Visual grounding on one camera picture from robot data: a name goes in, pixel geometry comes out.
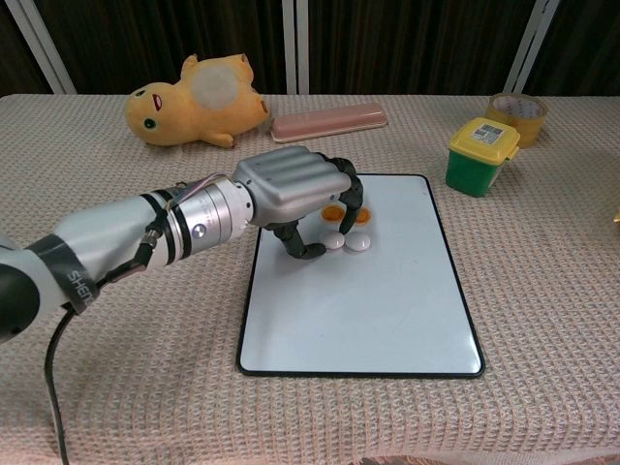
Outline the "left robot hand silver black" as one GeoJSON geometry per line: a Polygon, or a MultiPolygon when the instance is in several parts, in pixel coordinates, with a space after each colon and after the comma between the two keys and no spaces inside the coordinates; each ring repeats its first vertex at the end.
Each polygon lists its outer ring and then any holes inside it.
{"type": "Polygon", "coordinates": [[[330,158],[305,146],[286,146],[240,161],[232,174],[253,204],[250,223],[271,231],[295,259],[313,260],[326,252],[320,243],[303,242],[297,229],[306,215],[332,202],[346,206],[339,232],[346,234],[363,204],[363,185],[353,163],[330,158]]]}

